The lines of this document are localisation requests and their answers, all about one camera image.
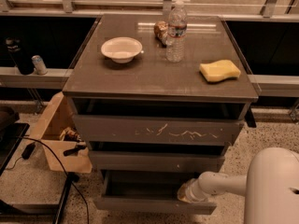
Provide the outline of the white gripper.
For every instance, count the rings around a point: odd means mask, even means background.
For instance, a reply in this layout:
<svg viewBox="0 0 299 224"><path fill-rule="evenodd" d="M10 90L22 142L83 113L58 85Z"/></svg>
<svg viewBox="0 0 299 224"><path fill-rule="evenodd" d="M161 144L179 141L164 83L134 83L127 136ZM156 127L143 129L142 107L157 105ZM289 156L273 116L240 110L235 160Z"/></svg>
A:
<svg viewBox="0 0 299 224"><path fill-rule="evenodd" d="M177 192L177 198L185 203L199 203L206 200L206 195L202 191L197 179L191 179L183 184Z"/></svg>

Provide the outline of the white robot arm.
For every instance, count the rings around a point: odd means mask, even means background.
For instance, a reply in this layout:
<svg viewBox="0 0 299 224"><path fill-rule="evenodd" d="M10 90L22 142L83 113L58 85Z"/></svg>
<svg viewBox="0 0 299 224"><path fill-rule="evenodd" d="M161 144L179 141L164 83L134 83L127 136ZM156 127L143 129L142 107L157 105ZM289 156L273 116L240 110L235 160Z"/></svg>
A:
<svg viewBox="0 0 299 224"><path fill-rule="evenodd" d="M226 192L245 198L244 224L299 224L299 154L268 147L245 175L203 172L179 188L178 199L201 203Z"/></svg>

